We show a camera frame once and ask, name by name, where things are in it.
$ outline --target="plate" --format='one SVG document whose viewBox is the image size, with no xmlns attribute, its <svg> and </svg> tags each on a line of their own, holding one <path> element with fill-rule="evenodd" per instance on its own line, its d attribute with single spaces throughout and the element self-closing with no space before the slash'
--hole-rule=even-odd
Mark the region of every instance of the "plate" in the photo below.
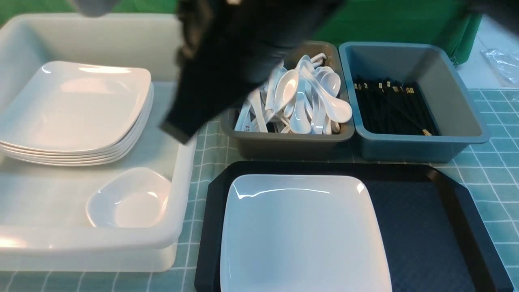
<svg viewBox="0 0 519 292">
<path fill-rule="evenodd" d="M 236 178 L 225 208 L 220 283 L 223 292 L 392 291 L 364 184 L 349 176 Z"/>
<path fill-rule="evenodd" d="M 120 157 L 122 153 L 128 153 L 129 150 L 131 150 L 131 148 L 133 147 L 133 145 L 135 145 L 136 141 L 139 139 L 146 125 L 152 106 L 153 94 L 146 101 L 146 105 L 144 106 L 141 115 L 135 122 L 135 125 L 132 127 L 132 129 L 125 135 L 125 137 L 120 142 L 118 142 L 111 150 L 107 152 L 86 155 L 49 156 L 44 154 L 32 154 L 15 151 L 5 148 L 4 145 L 0 145 L 0 149 L 11 158 L 21 159 L 24 161 L 35 163 L 83 164 L 100 162 L 101 159 L 103 159 L 103 161 L 111 161 L 112 158 Z"/>
<path fill-rule="evenodd" d="M 0 114 L 0 141 L 48 152 L 107 149 L 137 120 L 150 84 L 146 69 L 47 63 Z"/>
</svg>

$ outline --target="spoon handle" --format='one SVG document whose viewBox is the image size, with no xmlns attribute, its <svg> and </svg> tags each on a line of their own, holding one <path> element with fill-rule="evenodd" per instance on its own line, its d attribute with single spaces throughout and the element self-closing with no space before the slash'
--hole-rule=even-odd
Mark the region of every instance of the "spoon handle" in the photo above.
<svg viewBox="0 0 519 292">
<path fill-rule="evenodd" d="M 245 118 L 247 117 L 247 113 L 251 109 L 251 104 L 248 100 L 243 102 L 241 106 L 240 114 L 238 115 L 238 120 L 236 121 L 236 125 L 234 126 L 234 131 L 243 131 L 243 123 L 245 122 Z"/>
<path fill-rule="evenodd" d="M 267 124 L 265 123 L 265 119 L 263 117 L 263 112 L 261 109 L 261 96 L 259 90 L 254 90 L 251 95 L 249 95 L 249 100 L 252 105 L 252 109 L 254 110 L 254 114 L 256 115 L 256 120 L 258 122 L 258 128 L 260 132 L 267 133 Z"/>
</svg>

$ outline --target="table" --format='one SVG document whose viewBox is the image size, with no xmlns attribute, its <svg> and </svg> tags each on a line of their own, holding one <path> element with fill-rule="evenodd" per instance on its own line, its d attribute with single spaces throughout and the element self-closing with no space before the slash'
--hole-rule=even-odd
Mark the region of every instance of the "table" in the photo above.
<svg viewBox="0 0 519 292">
<path fill-rule="evenodd" d="M 519 287 L 519 90 L 470 90 L 491 130 L 491 140 L 472 145 L 447 164 L 429 164 L 466 186 L 496 249 Z M 243 160 L 218 122 L 197 137 L 189 201 L 173 267 L 164 273 L 0 272 L 0 292 L 195 292 L 193 286 L 209 183 L 229 164 Z M 329 161 L 367 162 L 352 143 Z"/>
</svg>

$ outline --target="tray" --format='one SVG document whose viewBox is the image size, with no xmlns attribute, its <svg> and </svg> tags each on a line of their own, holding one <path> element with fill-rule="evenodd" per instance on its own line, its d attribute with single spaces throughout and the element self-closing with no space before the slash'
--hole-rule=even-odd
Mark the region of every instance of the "tray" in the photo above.
<svg viewBox="0 0 519 292">
<path fill-rule="evenodd" d="M 469 191 L 426 165 L 236 162 L 209 184 L 195 287 L 220 291 L 229 186 L 247 174 L 347 175 L 366 185 L 397 291 L 513 291 Z"/>
</svg>

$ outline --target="white plastic spoon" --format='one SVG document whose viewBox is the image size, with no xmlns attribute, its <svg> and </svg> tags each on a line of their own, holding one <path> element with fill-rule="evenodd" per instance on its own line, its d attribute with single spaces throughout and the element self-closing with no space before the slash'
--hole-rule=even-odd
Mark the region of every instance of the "white plastic spoon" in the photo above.
<svg viewBox="0 0 519 292">
<path fill-rule="evenodd" d="M 283 110 L 283 116 L 286 117 L 286 118 L 290 118 L 292 116 L 292 114 L 294 113 L 294 108 L 295 108 L 295 98 L 293 98 L 285 106 L 285 109 Z"/>
<path fill-rule="evenodd" d="M 324 72 L 335 72 L 335 71 L 333 71 L 332 67 L 328 67 L 328 66 L 321 67 L 321 71 L 324 71 Z"/>
<path fill-rule="evenodd" d="M 336 121 L 332 121 L 332 132 L 333 133 L 340 132 L 340 124 Z"/>
<path fill-rule="evenodd" d="M 326 114 L 332 121 L 338 123 L 345 123 L 351 119 L 352 110 L 349 103 L 344 100 L 335 98 L 340 90 L 340 77 L 336 73 L 328 73 L 323 76 L 321 82 L 326 84 L 327 89 L 333 90 L 334 96 L 332 96 L 327 89 L 316 80 L 316 78 L 306 69 L 301 70 L 303 77 L 310 82 L 312 87 L 316 90 L 319 95 L 319 99 L 323 101 L 324 107 L 326 108 Z"/>
<path fill-rule="evenodd" d="M 251 112 L 249 111 L 247 111 L 245 121 L 243 122 L 243 128 L 241 130 L 244 132 L 251 132 L 253 130 L 251 127 Z"/>
<path fill-rule="evenodd" d="M 269 122 L 278 112 L 280 112 L 294 97 L 299 84 L 299 73 L 295 70 L 288 70 L 279 80 L 276 94 L 274 95 L 273 112 L 269 115 Z"/>
<path fill-rule="evenodd" d="M 314 74 L 314 72 L 315 72 L 315 69 L 312 66 L 312 64 L 310 63 L 310 61 L 308 61 L 307 59 L 301 58 L 301 60 L 299 60 L 299 62 L 297 63 L 296 70 L 301 71 L 303 68 L 306 68 L 311 74 Z"/>
<path fill-rule="evenodd" d="M 263 111 L 261 106 L 261 96 L 259 89 L 254 90 L 249 94 L 249 102 L 252 105 L 252 109 L 254 110 L 254 114 L 256 115 L 256 120 L 258 123 L 258 128 L 260 132 L 267 133 L 267 124 L 265 123 L 265 119 L 263 117 Z"/>
<path fill-rule="evenodd" d="M 319 53 L 319 54 L 313 56 L 310 59 L 310 63 L 316 63 L 318 61 L 323 61 L 323 60 L 326 60 L 326 54 L 322 52 L 322 53 Z"/>
<path fill-rule="evenodd" d="M 323 133 L 324 120 L 326 119 L 326 108 L 322 98 L 319 98 L 319 109 L 317 111 L 317 117 L 313 120 L 312 134 L 320 135 Z"/>
<path fill-rule="evenodd" d="M 325 134 L 325 135 L 332 134 L 332 122 L 330 121 L 330 118 L 328 116 L 326 116 L 324 118 L 323 134 Z"/>
<path fill-rule="evenodd" d="M 303 92 L 296 94 L 294 114 L 290 118 L 290 129 L 296 134 L 308 134 L 312 131 L 305 113 L 305 99 Z"/>
<path fill-rule="evenodd" d="M 316 74 L 316 80 L 317 82 L 321 82 L 322 77 L 326 74 L 324 71 L 320 71 Z M 312 98 L 312 117 L 310 118 L 310 125 L 312 126 L 312 133 L 314 134 L 321 134 L 322 126 L 324 124 L 324 118 L 326 116 L 326 110 L 324 109 L 324 105 L 321 101 L 319 101 L 319 96 L 317 92 L 310 87 L 310 96 Z"/>
<path fill-rule="evenodd" d="M 274 94 L 276 92 L 276 86 L 279 81 L 280 70 L 276 67 L 272 70 L 270 74 L 270 78 L 268 80 L 267 87 L 267 96 L 265 98 L 265 111 L 272 111 L 272 106 L 274 106 Z"/>
<path fill-rule="evenodd" d="M 243 131 L 243 123 L 245 122 L 245 119 L 247 118 L 247 113 L 251 110 L 251 104 L 248 100 L 245 100 L 243 102 L 243 105 L 241 106 L 240 114 L 238 115 L 238 120 L 236 121 L 236 125 L 234 126 L 234 131 Z"/>
<path fill-rule="evenodd" d="M 303 55 L 301 57 L 301 59 L 299 59 L 299 61 L 297 62 L 297 65 L 295 66 L 296 70 L 300 67 L 301 62 L 303 62 L 303 61 L 307 61 L 310 64 L 312 63 L 312 61 L 311 61 L 311 59 L 310 59 L 310 57 L 308 55 Z"/>
</svg>

